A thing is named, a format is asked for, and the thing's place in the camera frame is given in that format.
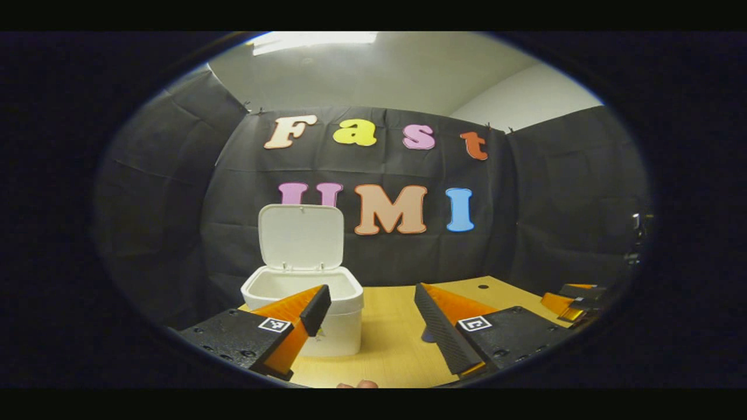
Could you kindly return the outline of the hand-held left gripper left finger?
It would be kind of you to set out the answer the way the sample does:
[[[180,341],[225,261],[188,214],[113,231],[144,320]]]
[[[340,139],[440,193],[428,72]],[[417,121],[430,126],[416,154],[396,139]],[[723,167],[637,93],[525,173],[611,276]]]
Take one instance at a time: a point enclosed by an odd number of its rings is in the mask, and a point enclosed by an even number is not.
[[[289,381],[292,365],[307,340],[319,333],[330,306],[328,285],[316,285],[259,309],[228,309],[180,335],[241,369]]]

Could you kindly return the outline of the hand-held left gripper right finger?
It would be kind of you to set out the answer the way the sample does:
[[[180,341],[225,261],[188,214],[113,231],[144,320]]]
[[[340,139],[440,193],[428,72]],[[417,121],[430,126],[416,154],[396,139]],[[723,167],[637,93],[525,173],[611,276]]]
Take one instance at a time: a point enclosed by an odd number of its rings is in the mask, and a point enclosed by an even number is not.
[[[522,306],[496,309],[426,283],[416,285],[414,303],[446,367],[460,379],[511,369],[574,335]]]

